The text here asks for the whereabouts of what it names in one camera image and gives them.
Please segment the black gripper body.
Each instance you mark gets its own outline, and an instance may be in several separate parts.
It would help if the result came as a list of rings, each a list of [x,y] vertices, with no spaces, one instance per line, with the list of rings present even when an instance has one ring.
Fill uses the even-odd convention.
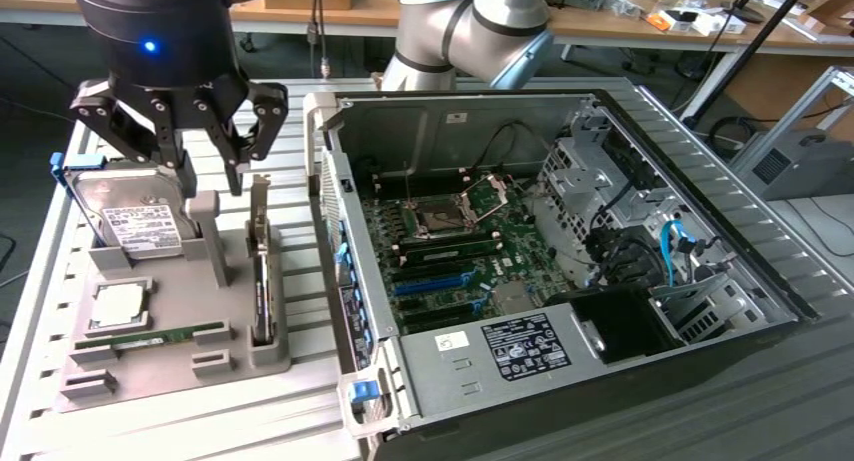
[[[86,81],[73,109],[110,115],[125,105],[175,129],[234,127],[250,94],[227,0],[75,0],[109,69]]]

